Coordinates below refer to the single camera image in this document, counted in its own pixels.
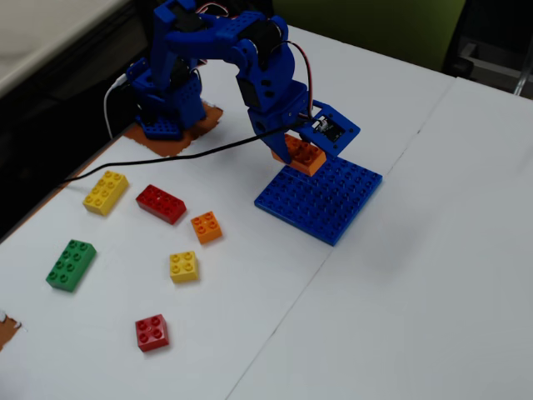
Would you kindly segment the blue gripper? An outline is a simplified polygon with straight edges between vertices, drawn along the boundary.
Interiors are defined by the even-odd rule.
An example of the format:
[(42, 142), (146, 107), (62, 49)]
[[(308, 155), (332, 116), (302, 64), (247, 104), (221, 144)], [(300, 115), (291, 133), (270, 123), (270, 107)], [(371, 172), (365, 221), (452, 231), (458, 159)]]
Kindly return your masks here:
[(242, 68), (236, 76), (254, 133), (285, 163), (291, 162), (285, 134), (308, 105), (307, 86), (294, 68)]

